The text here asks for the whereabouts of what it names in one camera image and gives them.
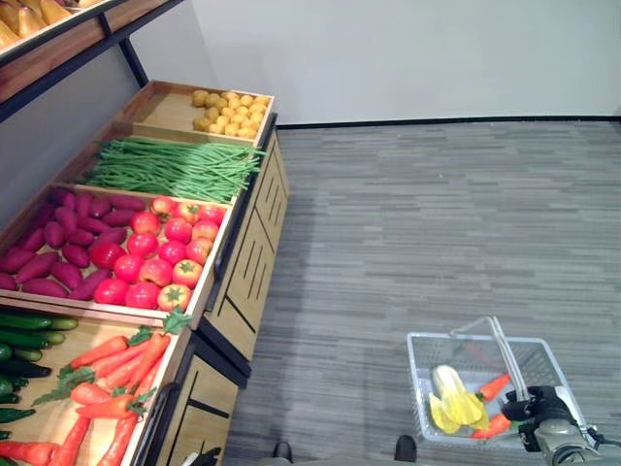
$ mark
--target black shoe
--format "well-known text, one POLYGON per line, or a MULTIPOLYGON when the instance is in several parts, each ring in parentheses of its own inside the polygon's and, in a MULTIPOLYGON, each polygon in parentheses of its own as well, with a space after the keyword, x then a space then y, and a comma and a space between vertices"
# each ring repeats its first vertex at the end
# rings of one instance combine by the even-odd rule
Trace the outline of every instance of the black shoe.
POLYGON ((395 461, 416 462, 416 442, 409 435, 402 435, 395 447, 395 461))
POLYGON ((293 453, 291 452, 291 446, 286 442, 278 442, 274 447, 274 453, 272 458, 284 458, 290 463, 293 463, 293 453))

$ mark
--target carrot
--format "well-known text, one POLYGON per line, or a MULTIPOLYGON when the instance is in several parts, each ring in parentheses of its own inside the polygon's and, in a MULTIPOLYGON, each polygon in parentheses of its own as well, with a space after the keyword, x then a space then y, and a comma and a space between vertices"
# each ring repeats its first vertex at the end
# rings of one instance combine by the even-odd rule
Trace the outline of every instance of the carrot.
POLYGON ((95 405, 112 399, 112 395, 94 383, 83 382, 71 390, 71 399, 80 405, 95 405))
POLYGON ((141 354, 147 348, 147 343, 148 342, 143 342, 135 347, 129 347, 125 351, 113 354, 112 356, 102 357, 93 362, 90 367, 95 371, 95 376, 97 376, 98 379, 102 379, 114 369, 117 369, 130 359, 141 354))
POLYGON ((106 387, 110 390, 127 385, 132 377, 132 373, 136 371, 136 368, 140 365, 141 356, 136 356, 127 363, 123 364, 115 371, 110 373, 105 379, 106 387))
POLYGON ((78 369, 81 366, 87 366, 97 359, 127 350, 127 346, 127 339, 125 337, 113 337, 101 345, 83 352, 80 356, 71 361, 71 367, 78 369))
POLYGON ((157 360, 164 354, 164 351, 171 343, 171 337, 154 333, 148 341, 147 349, 141 356, 140 366, 134 371, 129 380, 130 391, 137 388, 137 385, 147 376, 148 371, 155 365, 157 360))
POLYGON ((502 413, 495 415, 489 419, 489 425, 486 429, 475 430, 471 439, 489 439, 495 435, 502 434, 511 427, 511 421, 502 413))
POLYGON ((153 367, 151 367, 151 370, 148 371, 148 374, 143 379, 143 381, 140 382, 140 385, 138 385, 138 388, 136 389, 137 397, 144 395, 148 393, 149 390, 151 390, 151 386, 153 385, 153 381, 155 380, 155 375, 157 374, 157 370, 159 369, 161 363, 162 359, 160 358, 160 360, 157 361, 153 367))
POLYGON ((51 442, 0 442, 0 457, 25 461, 33 466, 47 466, 58 450, 51 442))
POLYGON ((478 390, 478 398, 485 402, 496 399, 501 390, 505 388, 509 382, 511 382, 511 376, 509 374, 502 374, 493 381, 482 386, 478 390))
POLYGON ((49 466, 74 466, 78 454, 80 453, 80 445, 84 440, 90 419, 88 417, 78 417, 78 420, 67 434, 65 442, 54 455, 49 466))
POLYGON ((113 442, 108 447, 108 451, 106 451, 103 458, 97 463, 97 466, 120 465, 137 423, 138 415, 130 416, 127 419, 121 419, 116 423, 113 442))
POLYGON ((105 403, 77 408, 80 416, 91 419, 126 419, 134 414, 130 411, 134 403, 134 395, 120 395, 105 403))

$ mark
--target shopping basket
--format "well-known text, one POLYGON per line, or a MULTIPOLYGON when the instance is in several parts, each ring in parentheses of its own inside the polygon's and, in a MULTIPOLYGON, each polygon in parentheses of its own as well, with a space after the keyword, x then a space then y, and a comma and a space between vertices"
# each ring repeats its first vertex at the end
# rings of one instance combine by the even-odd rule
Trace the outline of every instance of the shopping basket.
MULTIPOLYGON (((528 399, 527 386, 551 385, 557 388, 582 431, 586 423, 572 391, 550 347, 539 338, 508 338, 494 316, 442 333, 408 333, 409 364, 413 390, 415 434, 421 441, 444 447, 474 449, 523 449, 517 429, 488 441, 470 438, 473 430, 462 427, 454 435, 446 435, 431 420, 429 394, 434 392, 432 371, 447 364, 460 375, 468 391, 476 391, 504 373, 511 375, 511 384, 503 394, 516 390, 518 400, 528 399), (488 323, 491 334, 467 334, 481 323, 488 323)), ((500 404, 487 403, 490 418, 500 412, 500 404)))

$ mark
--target wooden panel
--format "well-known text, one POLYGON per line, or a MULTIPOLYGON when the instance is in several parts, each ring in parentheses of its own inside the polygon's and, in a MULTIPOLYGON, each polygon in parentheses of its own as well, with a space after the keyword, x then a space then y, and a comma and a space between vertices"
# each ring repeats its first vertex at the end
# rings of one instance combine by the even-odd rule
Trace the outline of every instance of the wooden panel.
POLYGON ((0 69, 0 102, 103 39, 104 32, 97 20, 89 19, 5 65, 0 69))
POLYGON ((289 179, 287 178, 287 172, 284 167, 284 160, 282 158, 282 152, 280 152, 280 144, 278 143, 278 133, 274 133, 274 147, 270 152, 272 157, 276 160, 278 165, 278 171, 280 172, 280 177, 282 178, 282 183, 284 186, 284 190, 287 193, 287 197, 289 196, 289 192, 291 192, 289 188, 289 179))
POLYGON ((198 356, 192 358, 179 401, 164 438, 157 461, 158 465, 179 465, 191 453, 221 447, 224 450, 226 436, 233 414, 237 386, 222 376, 198 356), (196 400, 222 411, 223 417, 188 405, 196 400))
MULTIPOLYGON (((142 199, 146 202, 150 202, 156 195, 154 194, 146 194, 139 192, 129 192, 129 191, 121 191, 121 190, 112 190, 112 189, 104 189, 96 186, 83 186, 83 185, 71 185, 71 184, 58 184, 63 187, 67 187, 75 192, 90 192, 97 196, 107 197, 113 194, 121 194, 128 195, 135 198, 142 199)), ((34 205, 29 205, 27 210, 22 211, 16 218, 11 222, 9 227, 7 227, 4 231, 0 233, 0 251, 6 250, 18 236, 26 229, 28 220, 30 216, 32 216, 38 209, 39 204, 42 204, 47 197, 47 192, 43 191, 36 198, 36 203, 34 205)), ((201 201, 192 201, 196 204, 212 204, 212 203, 204 203, 201 201)), ((228 207, 223 204, 216 204, 220 207, 228 207)), ((231 218, 231 209, 227 210, 227 213, 220 225, 217 236, 213 243, 212 251, 207 258, 207 262, 203 267, 203 272, 201 273, 201 277, 192 292, 192 296, 190 298, 190 302, 187 306, 186 312, 189 315, 193 316, 193 320, 191 322, 192 328, 196 328, 198 326, 198 322, 203 314, 203 310, 205 309, 205 305, 207 303, 207 299, 209 297, 209 292, 213 285, 213 262, 215 261, 215 257, 217 252, 222 245, 222 240, 226 234, 228 229, 230 218, 231 218)), ((160 232, 160 236, 163 238, 163 231, 160 232)), ((49 246, 45 245, 38 253, 47 252, 52 250, 49 246)), ((88 268, 82 270, 82 275, 85 277, 90 272, 96 270, 94 265, 90 265, 88 268)), ((0 290, 0 300, 1 299, 10 299, 14 301, 18 301, 19 305, 29 309, 40 309, 41 306, 45 306, 46 309, 49 310, 50 307, 56 307, 57 312, 62 314, 69 314, 73 316, 83 316, 83 311, 89 311, 90 316, 96 316, 103 319, 113 318, 113 316, 131 316, 132 322, 138 321, 144 325, 158 325, 161 326, 161 322, 168 313, 164 311, 152 311, 138 308, 130 308, 127 306, 115 306, 115 305, 107 305, 107 304, 99 304, 94 301, 79 301, 74 299, 66 299, 66 298, 54 298, 50 296, 44 296, 40 294, 30 294, 24 293, 21 291, 10 291, 2 289, 0 290)))
POLYGON ((165 3, 166 0, 127 0, 118 7, 107 11, 106 19, 110 28, 116 31, 165 3))
POLYGON ((255 204, 256 212, 261 216, 263 226, 274 250, 278 248, 288 196, 278 166, 279 159, 278 143, 276 143, 270 154, 268 166, 265 168, 265 175, 255 204))
POLYGON ((226 295, 256 331, 261 324, 263 307, 274 268, 274 251, 255 213, 228 285, 226 295))
MULTIPOLYGON (((238 146, 258 146, 263 132, 267 129, 267 116, 272 111, 274 96, 268 95, 270 97, 270 104, 268 105, 267 112, 259 126, 256 137, 250 140, 194 131, 192 120, 196 117, 202 117, 205 112, 205 108, 192 106, 191 94, 196 89, 205 89, 209 92, 217 93, 228 90, 152 81, 130 101, 116 118, 158 128, 164 137, 168 137, 167 135, 169 134, 171 137, 175 137, 179 132, 183 132, 192 134, 192 142, 196 143, 215 142, 238 146)), ((234 90, 234 92, 252 96, 260 95, 243 90, 234 90)))
POLYGON ((256 332, 225 298, 217 312, 206 313, 206 318, 248 361, 254 354, 256 332))
MULTIPOLYGON (((53 371, 51 376, 42 379, 31 379, 30 384, 19 393, 21 396, 20 403, 12 405, 12 407, 28 409, 36 398, 57 387, 56 375, 58 370, 68 364, 77 354, 94 348, 113 336, 123 335, 129 337, 137 331, 137 326, 117 324, 110 321, 81 319, 78 328, 66 332, 67 339, 62 345, 44 350, 44 356, 38 364, 50 367, 53 371)), ((180 338, 174 336, 171 345, 169 345, 164 354, 162 365, 153 386, 161 387, 177 371, 180 343, 180 338)), ((37 413, 35 415, 10 424, 13 440, 20 442, 45 441, 62 444, 78 418, 76 414, 78 406, 69 399, 37 406, 37 413)), ((144 421, 138 423, 133 435, 133 438, 136 440, 128 449, 126 456, 132 456, 147 417, 148 415, 144 421)), ((76 462, 78 466, 96 465, 99 462, 113 439, 115 425, 116 422, 114 420, 108 419, 97 419, 91 423, 76 462)))

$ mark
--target tomato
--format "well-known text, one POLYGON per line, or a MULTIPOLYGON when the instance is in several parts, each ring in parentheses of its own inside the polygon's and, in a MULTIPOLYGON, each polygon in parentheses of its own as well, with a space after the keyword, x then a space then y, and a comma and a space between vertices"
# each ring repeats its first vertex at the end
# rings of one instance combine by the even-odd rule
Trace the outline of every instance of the tomato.
POLYGON ((162 311, 170 312, 175 306, 179 306, 182 311, 185 311, 188 303, 190 302, 190 296, 192 290, 184 284, 169 284, 164 286, 157 295, 157 306, 162 311))
POLYGON ((132 284, 125 294, 125 306, 140 309, 157 309, 159 286, 151 282, 132 284))
POLYGON ((169 241, 160 245, 157 255, 171 265, 185 259, 185 244, 179 241, 169 241))
POLYGON ((201 265, 205 265, 207 262, 207 256, 210 255, 213 243, 205 238, 199 238, 197 240, 190 241, 185 247, 185 255, 188 259, 198 262, 201 265))
POLYGON ((192 239, 205 238, 211 242, 217 236, 217 225, 211 220, 201 220, 192 228, 192 239))
POLYGON ((143 264, 138 273, 141 282, 166 286, 173 280, 173 266, 162 259, 151 259, 143 264))
POLYGON ((116 260, 125 254, 117 243, 102 241, 90 250, 90 261, 100 269, 113 269, 116 260))
POLYGON ((198 211, 199 219, 212 221, 218 227, 222 224, 225 215, 226 209, 217 206, 202 205, 198 211))
POLYGON ((134 230, 134 233, 152 233, 157 235, 160 228, 159 218, 151 212, 138 212, 132 217, 132 230, 134 230))
POLYGON ((184 284, 193 288, 201 278, 203 267, 193 260, 182 260, 173 269, 173 283, 184 284))
POLYGON ((105 279, 95 288, 93 298, 102 304, 125 304, 125 293, 129 284, 119 279, 105 279))
POLYGON ((181 202, 177 204, 175 209, 175 217, 183 218, 192 225, 198 221, 198 212, 200 207, 198 204, 191 204, 189 202, 181 202))
POLYGON ((170 197, 158 196, 151 201, 149 210, 152 214, 157 215, 161 220, 168 220, 173 216, 173 212, 177 207, 177 203, 170 197))
POLYGON ((144 261, 139 255, 122 255, 114 263, 114 274, 118 279, 128 283, 135 283, 138 281, 138 273, 143 263, 144 261))
POLYGON ((171 218, 164 225, 164 234, 170 241, 187 245, 192 239, 192 225, 183 218, 171 218))
POLYGON ((127 240, 130 254, 152 257, 157 251, 157 237, 152 233, 135 233, 127 240))

